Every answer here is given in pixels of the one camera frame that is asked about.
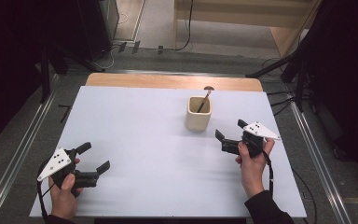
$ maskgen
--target beige ceramic cup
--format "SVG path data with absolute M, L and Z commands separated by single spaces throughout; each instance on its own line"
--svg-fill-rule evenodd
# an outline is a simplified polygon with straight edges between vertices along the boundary
M 192 96 L 187 102 L 186 127 L 193 132 L 203 132 L 208 127 L 212 114 L 212 103 L 207 98 L 201 111 L 198 110 L 204 100 L 204 96 Z

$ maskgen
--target hand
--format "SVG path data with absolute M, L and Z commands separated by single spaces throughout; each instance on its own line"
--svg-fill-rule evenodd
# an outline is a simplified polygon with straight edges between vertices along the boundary
M 61 189 L 54 185 L 50 190 L 52 209 L 51 214 L 56 217 L 64 219 L 71 219 L 75 216 L 77 211 L 77 199 L 71 193 L 71 189 L 75 184 L 75 175 L 69 174 L 63 180 Z M 48 178 L 48 184 L 52 186 L 54 181 L 51 177 Z
M 272 138 L 267 138 L 264 144 L 264 151 L 269 155 L 275 141 Z M 264 191 L 263 187 L 263 171 L 266 167 L 266 159 L 263 153 L 260 153 L 254 158 L 250 158 L 248 147 L 243 143 L 238 143 L 240 156 L 235 161 L 241 165 L 242 185 L 249 198 Z

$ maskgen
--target white tabletop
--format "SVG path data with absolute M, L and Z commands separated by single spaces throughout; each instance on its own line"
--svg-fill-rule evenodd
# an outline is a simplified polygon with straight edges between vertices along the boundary
M 185 127 L 190 96 L 206 91 L 82 87 L 57 147 L 85 142 L 92 148 L 77 156 L 81 172 L 93 172 L 105 161 L 111 168 L 97 187 L 78 197 L 79 217 L 249 217 L 236 155 L 221 151 L 214 137 L 240 140 L 238 119 L 259 121 L 279 135 L 264 92 L 213 91 L 213 112 L 203 133 Z M 292 217 L 305 217 L 282 141 L 270 155 L 274 200 Z M 263 176 L 269 187 L 269 170 Z M 45 196 L 48 212 L 49 196 Z M 35 199 L 31 217 L 40 217 Z

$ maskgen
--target gray floor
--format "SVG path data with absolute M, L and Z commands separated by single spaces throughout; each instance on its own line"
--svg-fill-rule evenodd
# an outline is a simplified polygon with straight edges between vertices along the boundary
M 151 2 L 164 4 L 162 1 L 157 0 L 148 1 L 146 8 L 151 6 Z M 143 22 L 145 22 L 147 18 L 146 12 L 143 17 Z M 154 44 L 151 43 L 150 39 L 144 39 L 145 35 L 143 35 L 143 32 L 146 32 L 146 28 L 141 26 L 137 38 L 142 39 L 142 43 L 150 41 L 150 45 L 147 44 L 144 45 L 144 47 L 152 48 L 151 46 Z M 160 38 L 165 38 L 168 46 L 169 38 L 163 36 Z M 131 54 L 131 49 L 127 49 L 122 53 L 114 51 L 115 64 L 112 68 L 107 69 L 107 71 L 137 70 L 243 75 L 258 71 L 266 59 L 276 57 L 275 53 L 277 52 L 275 51 L 275 53 L 270 54 L 270 52 L 276 49 L 272 47 L 273 45 L 267 39 L 265 42 L 261 40 L 259 42 L 255 41 L 255 46 L 252 46 L 254 49 L 246 51 L 246 55 L 239 55 L 231 51 L 230 48 L 220 49 L 218 52 L 202 51 L 202 47 L 198 49 L 194 48 L 194 45 L 193 49 L 196 49 L 197 52 L 165 51 L 162 55 L 157 55 L 153 50 L 140 50 L 137 54 Z M 264 45 L 265 47 L 258 48 L 257 45 Z M 101 65 L 108 65 L 110 63 L 111 61 L 108 56 L 98 61 L 98 64 Z M 282 91 L 282 83 L 279 79 L 280 73 L 281 70 L 277 69 L 271 72 L 270 76 L 260 78 L 265 92 Z M 64 109 L 58 107 L 58 104 L 71 105 L 76 98 L 79 87 L 85 84 L 89 74 L 90 72 L 82 66 L 70 63 L 70 71 L 68 74 L 66 76 L 60 76 L 59 83 L 55 87 L 56 94 L 48 113 L 31 144 L 28 155 L 16 175 L 13 185 L 0 207 L 0 223 L 43 223 L 41 218 L 28 217 L 36 196 L 35 178 L 37 169 L 40 163 L 51 155 L 64 127 L 64 123 L 60 123 Z M 21 139 L 26 133 L 28 126 L 32 122 L 34 114 L 40 106 L 40 97 L 40 91 L 32 95 L 21 111 L 13 118 L 0 135 L 0 180 L 15 154 L 17 147 L 20 145 Z M 271 103 L 275 103 L 286 99 L 286 97 L 285 94 L 271 95 L 269 100 Z M 273 110 L 278 111 L 280 108 L 282 108 L 282 105 L 274 107 Z M 307 102 L 304 103 L 304 108 L 304 114 L 308 120 L 308 124 L 323 155 L 324 161 L 329 168 L 330 174 L 337 185 L 339 193 L 345 202 L 351 220 L 353 223 L 358 223 L 358 163 L 354 161 L 339 161 L 334 157 L 330 141 L 326 137 L 323 125 L 318 117 L 311 112 Z M 311 190 L 316 203 L 318 223 L 337 223 L 329 198 L 326 196 L 321 178 L 315 169 L 315 165 L 310 157 L 309 150 L 298 128 L 291 108 L 288 107 L 284 109 L 281 114 L 276 116 L 276 121 L 292 168 L 299 173 Z M 312 198 L 298 177 L 296 178 L 296 182 L 300 192 L 303 192 L 303 203 L 308 214 L 307 221 L 312 223 L 315 220 Z M 93 219 L 78 217 L 76 222 L 93 223 Z M 302 219 L 297 219 L 296 223 L 306 222 Z

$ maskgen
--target black sleeve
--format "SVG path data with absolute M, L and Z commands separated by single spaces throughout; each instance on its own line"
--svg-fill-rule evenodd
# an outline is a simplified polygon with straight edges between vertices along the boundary
M 256 194 L 245 205 L 255 224 L 294 223 L 289 214 L 281 211 L 267 190 Z
M 72 222 L 67 219 L 63 219 L 61 217 L 56 217 L 53 215 L 48 215 L 48 222 L 47 224 L 75 224 L 75 222 Z

